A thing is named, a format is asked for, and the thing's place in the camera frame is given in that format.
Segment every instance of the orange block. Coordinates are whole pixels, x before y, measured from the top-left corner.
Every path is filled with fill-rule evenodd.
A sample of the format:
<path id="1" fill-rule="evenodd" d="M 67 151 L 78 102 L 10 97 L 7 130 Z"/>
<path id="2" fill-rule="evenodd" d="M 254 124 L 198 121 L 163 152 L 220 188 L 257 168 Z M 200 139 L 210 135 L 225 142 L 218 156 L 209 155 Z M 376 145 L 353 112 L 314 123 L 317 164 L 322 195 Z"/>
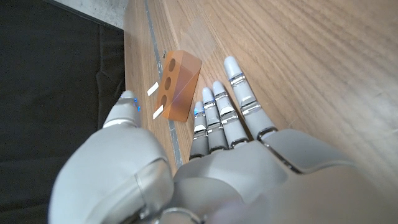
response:
<path id="1" fill-rule="evenodd" d="M 201 60 L 184 50 L 167 53 L 155 110 L 163 105 L 163 117 L 187 121 L 200 67 Z"/>

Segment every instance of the white label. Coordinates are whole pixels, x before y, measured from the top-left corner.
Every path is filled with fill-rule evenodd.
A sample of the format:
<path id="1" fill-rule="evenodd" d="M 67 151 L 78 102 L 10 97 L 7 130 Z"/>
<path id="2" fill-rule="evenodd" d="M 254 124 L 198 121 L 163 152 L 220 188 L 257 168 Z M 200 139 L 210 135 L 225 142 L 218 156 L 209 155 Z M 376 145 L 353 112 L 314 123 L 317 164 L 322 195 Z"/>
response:
<path id="1" fill-rule="evenodd" d="M 159 87 L 159 84 L 156 82 L 152 87 L 148 90 L 148 96 L 151 96 Z"/>
<path id="2" fill-rule="evenodd" d="M 155 111 L 153 119 L 157 118 L 162 111 L 163 111 L 163 105 L 161 105 L 160 108 Z"/>

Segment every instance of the wood grain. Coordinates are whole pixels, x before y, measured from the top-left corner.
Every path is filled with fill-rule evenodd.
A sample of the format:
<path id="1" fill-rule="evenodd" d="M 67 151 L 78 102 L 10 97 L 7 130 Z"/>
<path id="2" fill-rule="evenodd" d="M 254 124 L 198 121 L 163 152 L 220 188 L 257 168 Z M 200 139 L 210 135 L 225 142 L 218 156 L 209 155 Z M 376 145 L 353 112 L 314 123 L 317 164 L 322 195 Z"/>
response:
<path id="1" fill-rule="evenodd" d="M 233 55 L 279 129 L 298 129 L 342 150 L 398 205 L 397 1 L 148 3 L 159 52 L 183 49 L 203 60 L 193 103 L 215 80 L 233 96 L 223 70 L 224 58 Z M 126 86 L 142 95 L 142 82 L 157 75 L 143 4 L 131 1 L 135 20 L 125 22 Z M 127 48 L 131 42 L 134 50 Z M 172 152 L 166 122 L 151 119 L 144 127 Z M 192 114 L 175 125 L 187 162 Z"/>

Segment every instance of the black cushion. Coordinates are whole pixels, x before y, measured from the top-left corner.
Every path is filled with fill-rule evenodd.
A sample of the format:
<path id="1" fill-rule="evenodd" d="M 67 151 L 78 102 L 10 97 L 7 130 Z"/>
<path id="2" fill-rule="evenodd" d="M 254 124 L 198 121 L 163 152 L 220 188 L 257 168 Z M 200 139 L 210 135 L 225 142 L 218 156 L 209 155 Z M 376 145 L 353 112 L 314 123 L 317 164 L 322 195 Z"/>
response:
<path id="1" fill-rule="evenodd" d="M 0 3 L 0 223 L 46 223 L 54 180 L 124 91 L 123 31 Z"/>

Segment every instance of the robotic hand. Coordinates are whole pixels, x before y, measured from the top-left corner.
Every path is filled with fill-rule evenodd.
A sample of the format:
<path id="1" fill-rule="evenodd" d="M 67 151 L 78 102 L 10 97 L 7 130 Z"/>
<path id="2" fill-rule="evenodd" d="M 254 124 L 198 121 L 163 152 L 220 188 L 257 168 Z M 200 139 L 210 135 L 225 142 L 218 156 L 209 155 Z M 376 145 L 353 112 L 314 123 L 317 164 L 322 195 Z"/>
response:
<path id="1" fill-rule="evenodd" d="M 278 131 L 233 57 L 224 67 L 244 121 L 220 82 L 195 105 L 190 162 L 172 177 L 156 138 L 123 93 L 68 160 L 50 223 L 390 223 L 392 207 L 340 151 Z"/>

